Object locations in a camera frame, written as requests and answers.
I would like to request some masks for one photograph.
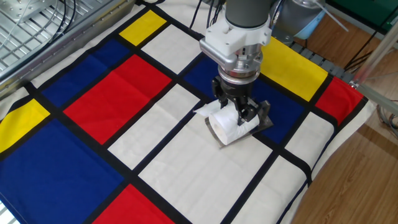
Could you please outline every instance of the blue square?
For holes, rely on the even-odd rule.
[[[218,65],[209,57],[202,59],[184,77],[184,80],[200,90],[212,100],[216,100],[211,89],[211,81],[218,75]]]
[[[280,143],[283,140],[299,116],[304,112],[303,106],[260,79],[254,82],[252,97],[257,102],[268,100],[271,104],[268,116],[274,125],[261,133],[276,143]]]
[[[89,54],[42,93],[55,106],[60,107],[128,53],[129,49],[111,39]]]
[[[209,57],[205,57],[187,73],[184,79],[212,100],[215,100],[216,98],[211,90],[211,81],[217,75],[217,63]],[[264,130],[262,134],[274,142],[280,143],[303,113],[304,108],[260,79],[254,82],[252,97],[258,102],[268,100],[271,104],[269,117],[274,126]]]
[[[122,181],[57,120],[0,162],[0,199],[27,223],[82,223]]]

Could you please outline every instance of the yellow rectangle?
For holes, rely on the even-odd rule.
[[[150,10],[120,32],[120,36],[137,46],[165,23],[166,20]]]
[[[35,99],[11,111],[0,123],[0,153],[20,140],[50,113]]]
[[[328,73],[275,38],[262,48],[261,73],[310,101]]]

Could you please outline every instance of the red square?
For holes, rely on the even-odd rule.
[[[128,185],[93,224],[173,223],[135,187]]]
[[[340,125],[362,98],[360,92],[334,77],[315,106],[336,118]]]
[[[133,55],[64,113],[104,144],[170,82],[169,77]]]

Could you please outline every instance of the white rectangle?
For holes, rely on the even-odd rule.
[[[0,215],[0,223],[9,223],[14,216],[9,210],[6,210],[3,214]]]
[[[135,168],[198,102],[189,91],[174,86],[108,150]]]
[[[286,149],[304,160],[312,169],[334,130],[332,124],[310,112]]]
[[[139,177],[192,223],[220,223],[271,152],[251,136],[219,149],[195,115]]]
[[[199,42],[175,26],[169,26],[142,50],[177,75],[198,55]]]
[[[279,156],[236,215],[233,223],[277,223],[304,182],[303,171]]]

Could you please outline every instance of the fabric mat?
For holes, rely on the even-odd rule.
[[[134,6],[0,101],[0,200],[20,223],[290,223],[374,105],[272,39],[253,97],[274,126],[220,150],[193,112],[218,72],[192,2]]]

